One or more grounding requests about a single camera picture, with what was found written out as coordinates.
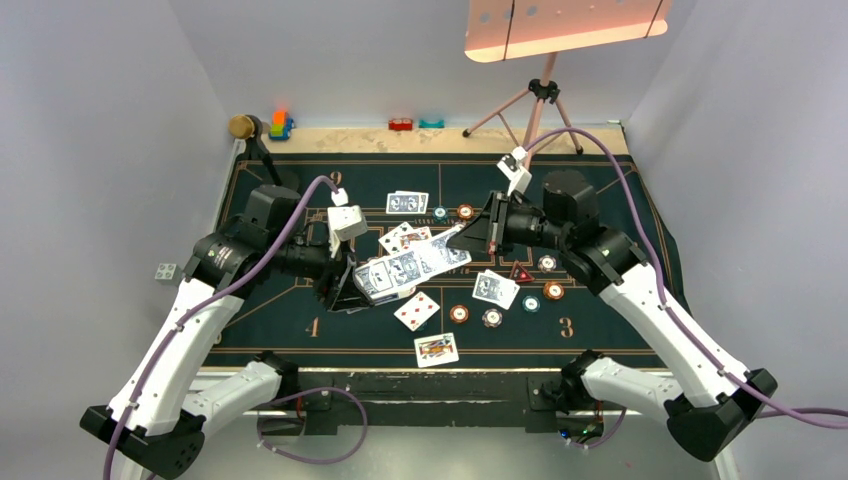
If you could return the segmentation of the green chip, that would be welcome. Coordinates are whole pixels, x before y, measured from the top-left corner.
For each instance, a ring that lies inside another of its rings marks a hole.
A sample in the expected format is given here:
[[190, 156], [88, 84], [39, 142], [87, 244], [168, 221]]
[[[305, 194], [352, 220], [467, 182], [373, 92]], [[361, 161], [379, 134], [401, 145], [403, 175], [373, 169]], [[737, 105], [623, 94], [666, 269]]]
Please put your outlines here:
[[540, 300], [533, 295], [527, 295], [522, 299], [522, 308], [529, 313], [536, 313], [541, 308]]
[[444, 206], [436, 206], [432, 210], [432, 217], [435, 222], [443, 223], [447, 222], [449, 218], [448, 210]]

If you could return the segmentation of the card of deck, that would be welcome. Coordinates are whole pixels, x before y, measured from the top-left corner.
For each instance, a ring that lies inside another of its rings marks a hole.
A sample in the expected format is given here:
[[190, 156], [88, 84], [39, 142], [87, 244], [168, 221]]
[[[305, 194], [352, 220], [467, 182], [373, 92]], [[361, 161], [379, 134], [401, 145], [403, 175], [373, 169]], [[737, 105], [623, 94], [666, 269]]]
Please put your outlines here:
[[419, 256], [425, 278], [454, 270], [472, 261], [467, 250], [455, 249], [447, 245], [448, 241], [463, 229], [463, 224], [456, 224], [430, 239], [411, 243], [411, 249]]

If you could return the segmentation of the red triangle marker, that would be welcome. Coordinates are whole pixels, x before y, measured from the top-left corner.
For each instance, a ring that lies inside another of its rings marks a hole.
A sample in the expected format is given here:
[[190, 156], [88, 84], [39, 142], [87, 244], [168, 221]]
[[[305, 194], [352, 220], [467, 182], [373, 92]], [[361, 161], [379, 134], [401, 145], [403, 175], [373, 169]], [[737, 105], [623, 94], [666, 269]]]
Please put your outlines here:
[[535, 281], [535, 277], [530, 273], [528, 268], [518, 260], [515, 260], [512, 264], [509, 279], [516, 284], [527, 284]]

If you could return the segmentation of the orange poker chip stack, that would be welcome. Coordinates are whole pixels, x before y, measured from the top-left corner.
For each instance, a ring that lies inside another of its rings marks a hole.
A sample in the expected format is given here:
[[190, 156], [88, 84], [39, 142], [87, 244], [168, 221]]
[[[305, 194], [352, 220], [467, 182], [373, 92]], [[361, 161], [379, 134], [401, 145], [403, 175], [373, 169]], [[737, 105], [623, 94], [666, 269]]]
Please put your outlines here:
[[464, 305], [455, 305], [449, 312], [449, 318], [455, 324], [465, 323], [469, 316], [469, 309]]

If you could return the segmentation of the white blue chips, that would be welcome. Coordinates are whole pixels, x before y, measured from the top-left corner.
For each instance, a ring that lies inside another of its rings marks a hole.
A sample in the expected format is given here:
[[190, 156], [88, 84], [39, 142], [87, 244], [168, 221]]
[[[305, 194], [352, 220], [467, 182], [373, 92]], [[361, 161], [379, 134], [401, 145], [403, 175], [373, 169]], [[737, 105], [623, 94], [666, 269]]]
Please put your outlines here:
[[551, 273], [558, 265], [557, 259], [552, 255], [543, 255], [538, 259], [537, 268], [541, 273]]

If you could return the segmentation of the pink white poker chip stack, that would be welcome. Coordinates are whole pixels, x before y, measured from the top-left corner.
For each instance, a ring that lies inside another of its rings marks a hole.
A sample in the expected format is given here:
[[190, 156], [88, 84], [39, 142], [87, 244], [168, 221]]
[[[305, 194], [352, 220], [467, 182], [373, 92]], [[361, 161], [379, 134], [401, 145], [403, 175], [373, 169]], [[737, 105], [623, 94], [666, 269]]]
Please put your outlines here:
[[486, 328], [498, 328], [503, 323], [504, 314], [495, 308], [486, 310], [482, 322]]

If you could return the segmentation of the blue playing card deck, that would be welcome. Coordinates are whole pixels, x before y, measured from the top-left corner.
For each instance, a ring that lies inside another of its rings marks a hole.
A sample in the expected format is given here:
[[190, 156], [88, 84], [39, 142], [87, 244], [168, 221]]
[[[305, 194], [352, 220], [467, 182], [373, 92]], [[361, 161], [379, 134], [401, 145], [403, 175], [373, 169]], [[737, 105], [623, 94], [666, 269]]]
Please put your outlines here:
[[416, 290], [420, 277], [415, 262], [375, 260], [354, 271], [357, 287], [373, 305], [407, 298]]

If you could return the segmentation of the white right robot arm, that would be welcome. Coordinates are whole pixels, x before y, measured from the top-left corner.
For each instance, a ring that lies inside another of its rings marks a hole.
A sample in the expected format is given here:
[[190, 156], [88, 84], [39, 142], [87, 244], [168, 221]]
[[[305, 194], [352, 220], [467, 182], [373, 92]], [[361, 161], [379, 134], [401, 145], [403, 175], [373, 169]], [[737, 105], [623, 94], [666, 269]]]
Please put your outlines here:
[[776, 391], [766, 369], [747, 368], [680, 307], [643, 243], [600, 222], [596, 191], [577, 171], [546, 175], [540, 205], [519, 192], [493, 192], [449, 245], [475, 257], [501, 255], [517, 245], [556, 252], [568, 275], [621, 315], [670, 370], [662, 378], [585, 351], [562, 369], [558, 386], [539, 389], [562, 412], [617, 404], [664, 424], [686, 453], [708, 462]]

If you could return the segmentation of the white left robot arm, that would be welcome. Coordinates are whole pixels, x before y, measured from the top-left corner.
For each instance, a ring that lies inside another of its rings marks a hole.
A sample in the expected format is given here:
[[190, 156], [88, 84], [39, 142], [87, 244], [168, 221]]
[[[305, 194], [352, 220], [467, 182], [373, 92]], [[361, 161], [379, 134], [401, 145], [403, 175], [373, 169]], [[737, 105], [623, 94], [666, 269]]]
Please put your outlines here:
[[106, 479], [175, 479], [198, 459], [221, 428], [259, 406], [284, 409], [309, 395], [298, 366], [271, 351], [199, 392], [191, 384], [216, 339], [253, 290], [273, 272], [314, 281], [329, 311], [368, 308], [354, 282], [353, 238], [366, 223], [346, 191], [331, 187], [325, 242], [298, 234], [310, 199], [327, 177], [304, 192], [264, 184], [193, 248], [168, 316], [141, 363], [105, 405], [89, 407], [80, 425], [107, 445]]

